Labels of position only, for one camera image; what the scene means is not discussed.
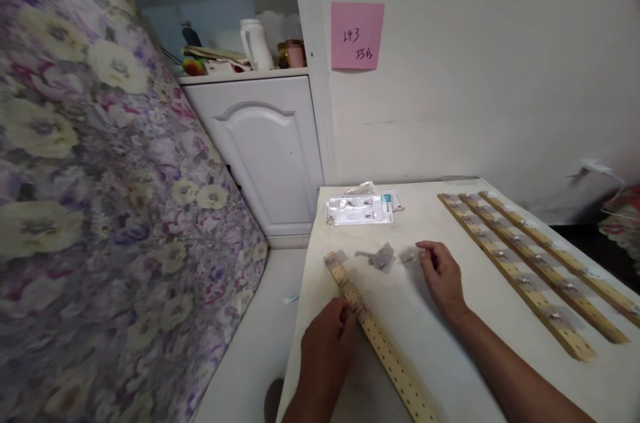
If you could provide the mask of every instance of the white cable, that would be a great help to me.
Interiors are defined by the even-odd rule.
[[[609,205],[609,204],[613,203],[614,201],[616,201],[620,197],[622,192],[627,187],[627,182],[625,182],[622,178],[618,177],[614,172],[605,172],[605,173],[603,173],[603,175],[609,175],[610,177],[613,177],[616,180],[618,180],[620,182],[620,188],[618,188],[618,191],[615,193],[615,195],[613,195],[612,199],[609,199],[609,200],[607,200],[607,201],[605,201],[603,203],[602,207],[600,208],[600,211],[602,213],[607,213],[607,214],[610,214],[610,215],[613,215],[613,216],[620,216],[621,218],[628,218],[629,220],[640,221],[640,218],[635,218],[634,216],[623,215],[623,214],[620,214],[620,213],[612,213],[610,211],[606,211],[605,210],[605,205]]]

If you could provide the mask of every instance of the hand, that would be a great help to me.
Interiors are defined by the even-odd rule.
[[[330,421],[353,359],[355,325],[351,305],[339,298],[313,319],[302,337],[298,389],[284,422]]]
[[[443,243],[422,241],[415,246],[424,250],[420,252],[420,266],[433,301],[445,320],[452,324],[469,313],[462,294],[460,266]]]

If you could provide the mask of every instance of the power cord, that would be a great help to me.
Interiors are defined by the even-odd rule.
[[[610,205],[611,203],[615,202],[620,197],[620,195],[622,195],[622,192],[627,188],[627,182],[625,182],[622,178],[618,177],[613,172],[613,170],[611,170],[609,167],[607,167],[606,165],[602,165],[598,161],[582,160],[582,167],[585,170],[588,170],[590,172],[599,173],[600,175],[608,175],[610,177],[613,177],[614,179],[618,180],[618,182],[620,183],[620,187],[618,188],[618,191],[615,193],[615,195],[613,195],[613,198],[605,201],[602,204],[602,207],[600,208],[600,211],[602,213],[610,214],[610,215],[613,215],[613,216],[619,216],[621,218],[628,218],[629,220],[640,221],[640,218],[635,218],[634,216],[624,215],[624,214],[621,214],[621,213],[613,213],[613,212],[610,212],[608,210],[605,210],[605,207],[607,205]]]

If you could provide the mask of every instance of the white cabinet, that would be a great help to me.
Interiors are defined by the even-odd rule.
[[[263,232],[310,233],[323,177],[308,77],[184,91]]]

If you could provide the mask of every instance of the wooden strip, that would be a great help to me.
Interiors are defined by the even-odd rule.
[[[493,213],[489,211],[485,205],[478,203],[477,200],[467,195],[468,194],[461,193],[459,196],[471,211],[480,217],[487,228],[497,234],[500,239],[522,258],[522,261],[526,263],[543,282],[549,285],[577,314],[582,316],[610,342],[617,344],[630,342],[627,336],[607,320],[607,318],[585,298],[580,290],[573,286],[572,283],[567,282],[562,275],[551,268],[551,265],[545,262],[534,250],[519,242],[519,237],[513,234],[506,226],[499,223],[497,218],[494,222]]]
[[[463,219],[465,213],[455,208],[455,203],[449,200],[449,195],[440,194],[438,198],[567,353],[582,362],[592,359],[596,355],[595,351],[568,322],[552,317],[552,315],[555,316],[553,307],[526,281],[517,266],[496,256],[499,249],[489,239],[481,239],[479,235],[483,234],[483,231],[477,225],[467,223]]]
[[[536,228],[529,228],[525,219],[515,211],[505,210],[504,204],[489,192],[480,192],[479,195],[498,210],[522,233],[542,246],[553,258],[558,260],[567,270],[582,280],[591,290],[595,291],[605,302],[620,312],[627,320],[640,328],[640,308],[629,298],[613,288],[607,281],[601,280],[589,274],[588,268],[580,263],[571,253],[560,248],[553,247],[553,241]]]
[[[395,349],[382,326],[378,323],[373,313],[360,295],[355,285],[351,283],[347,272],[342,265],[347,260],[343,251],[331,252],[325,256],[325,264],[331,271],[333,279],[340,287],[345,298],[358,316],[358,321],[365,331],[380,362],[385,367],[398,395],[402,398],[405,407],[416,423],[438,423],[439,419],[431,408],[425,393],[413,377],[407,365],[402,361],[400,354]]]

